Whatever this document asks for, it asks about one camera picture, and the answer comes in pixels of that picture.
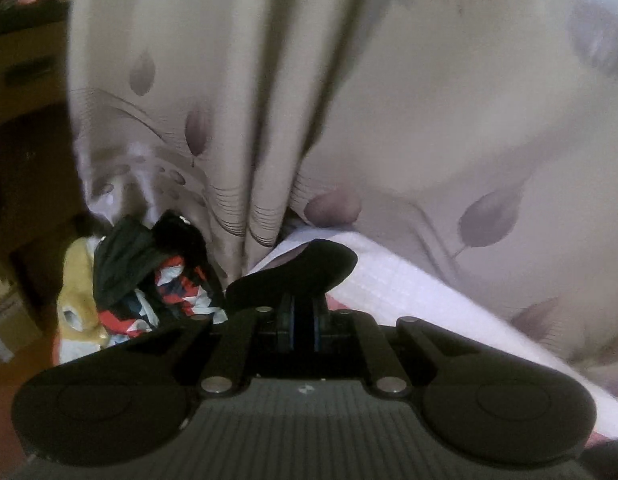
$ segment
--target yellow stuffed animal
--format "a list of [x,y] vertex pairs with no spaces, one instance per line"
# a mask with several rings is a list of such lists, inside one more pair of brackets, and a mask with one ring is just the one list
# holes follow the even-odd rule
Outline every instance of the yellow stuffed animal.
[[61,363],[90,354],[109,343],[93,300],[93,259],[90,239],[78,238],[64,255],[62,290],[57,300]]

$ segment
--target cardboard box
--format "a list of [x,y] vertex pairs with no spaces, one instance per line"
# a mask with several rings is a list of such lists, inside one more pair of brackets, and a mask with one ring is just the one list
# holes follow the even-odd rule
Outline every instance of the cardboard box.
[[0,363],[6,363],[21,348],[42,333],[29,316],[25,300],[16,288],[0,298]]

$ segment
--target white cloth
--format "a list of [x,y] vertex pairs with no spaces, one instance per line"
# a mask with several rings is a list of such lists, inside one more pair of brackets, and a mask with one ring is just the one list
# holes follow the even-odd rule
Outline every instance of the white cloth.
[[165,285],[175,280],[184,270],[184,264],[163,267],[160,269],[160,277],[156,283],[157,286]]
[[156,328],[158,325],[160,325],[160,320],[158,319],[157,314],[154,312],[153,308],[147,301],[147,298],[144,295],[143,291],[141,291],[139,288],[136,288],[134,292],[135,297],[138,298],[138,301],[142,305],[142,308],[140,309],[140,316],[146,316],[149,324],[152,327]]
[[90,341],[74,341],[60,339],[58,343],[58,362],[63,365],[69,361],[93,354],[102,348],[98,343]]
[[594,398],[598,409],[595,431],[618,438],[617,399],[505,321],[356,232],[297,230],[251,272],[316,238],[346,245],[358,255],[358,264],[351,275],[330,291],[335,300],[372,314],[380,324],[394,326],[401,316],[416,316],[493,348],[559,370],[584,385]]

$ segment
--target curtain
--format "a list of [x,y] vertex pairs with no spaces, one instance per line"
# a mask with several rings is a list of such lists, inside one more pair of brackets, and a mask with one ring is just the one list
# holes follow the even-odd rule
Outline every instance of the curtain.
[[355,229],[618,396],[618,0],[74,0],[68,81],[103,221]]

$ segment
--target metal bolt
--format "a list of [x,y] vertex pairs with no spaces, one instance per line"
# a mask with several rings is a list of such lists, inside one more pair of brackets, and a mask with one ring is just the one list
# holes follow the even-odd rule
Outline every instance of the metal bolt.
[[213,376],[202,380],[200,385],[208,394],[223,394],[231,389],[233,383],[227,377]]
[[407,389],[407,383],[399,377],[382,377],[375,381],[375,387],[385,394],[399,394]]

